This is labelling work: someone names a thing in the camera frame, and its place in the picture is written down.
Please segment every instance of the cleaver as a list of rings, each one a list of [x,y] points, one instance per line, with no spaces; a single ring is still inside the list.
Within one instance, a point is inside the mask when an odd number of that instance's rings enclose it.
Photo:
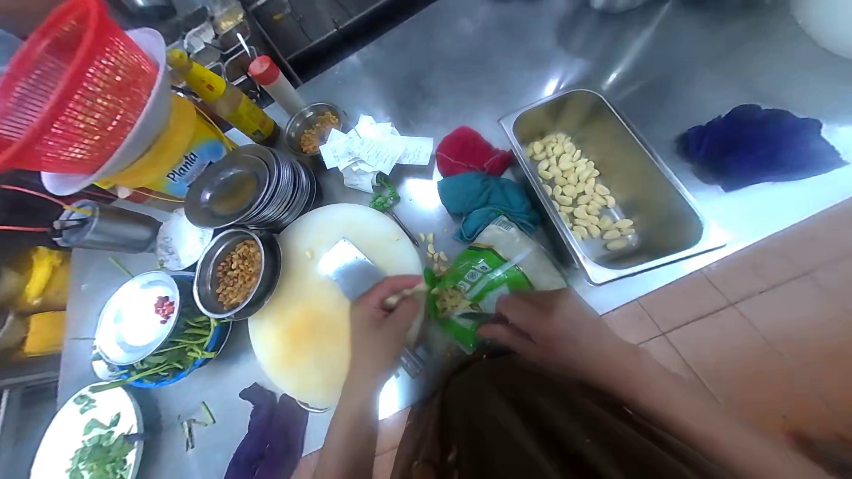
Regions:
[[[350,301],[354,301],[387,277],[346,238],[338,241],[320,258],[319,273],[332,278]],[[402,368],[412,378],[424,369],[423,360],[407,346],[402,350],[400,362]]]

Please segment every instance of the stainless steel counter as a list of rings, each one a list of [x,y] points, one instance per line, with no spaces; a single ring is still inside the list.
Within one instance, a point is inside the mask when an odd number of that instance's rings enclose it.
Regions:
[[[350,118],[393,121],[403,135],[437,141],[459,125],[496,146],[509,141],[497,120],[559,89],[601,91],[636,127],[728,236],[728,246],[634,277],[594,287],[576,269],[572,287],[604,313],[683,277],[852,196],[852,168],[781,184],[724,193],[705,185],[673,151],[673,139],[741,103],[782,107],[822,120],[825,136],[852,159],[852,61],[816,45],[796,25],[786,2],[755,9],[709,9],[651,2],[622,15],[595,12],[581,0],[440,0],[299,91],[331,101]],[[269,112],[284,123],[277,107]],[[247,142],[239,133],[238,142]],[[416,232],[435,232],[439,250],[463,249],[440,204],[434,165],[397,167],[400,218]],[[324,203],[367,204],[369,195],[343,187],[339,173],[321,176]],[[146,255],[115,255],[132,271],[154,265]],[[60,401],[95,381],[89,368],[98,313],[124,277],[98,251],[75,251]],[[421,351],[429,370],[412,382],[400,372],[385,387],[381,415],[410,405],[452,363],[446,344],[427,329]],[[219,477],[245,433],[250,406],[237,394],[253,382],[271,386],[257,365],[245,323],[222,354],[188,379],[157,390],[134,390],[155,432],[140,477]],[[218,424],[196,431],[198,447],[182,449],[179,418],[207,401]],[[320,447],[331,415],[311,417],[305,452]]]

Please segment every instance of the teal cloth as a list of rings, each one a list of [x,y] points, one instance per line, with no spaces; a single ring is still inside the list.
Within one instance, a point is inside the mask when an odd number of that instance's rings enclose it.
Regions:
[[[506,215],[527,234],[541,223],[523,188],[499,176],[471,171],[438,182],[440,202],[450,214],[462,215],[456,240],[470,243],[495,218]]]

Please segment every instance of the person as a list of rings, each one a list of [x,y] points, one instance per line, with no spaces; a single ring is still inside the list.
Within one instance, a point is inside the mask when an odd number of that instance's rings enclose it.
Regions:
[[[372,477],[378,394],[422,308],[382,303],[419,282],[389,277],[353,303],[350,370],[314,479]],[[503,296],[497,313],[508,322],[478,334],[514,354],[447,379],[435,413],[410,418],[393,477],[828,477],[619,338],[571,289]],[[404,452],[410,430],[419,444]]]

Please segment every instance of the stack of metal plates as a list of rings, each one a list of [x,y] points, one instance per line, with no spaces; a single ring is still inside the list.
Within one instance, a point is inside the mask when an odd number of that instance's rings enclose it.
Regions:
[[[242,225],[280,232],[314,206],[314,173],[282,152],[237,147],[189,187],[185,209],[201,228]]]

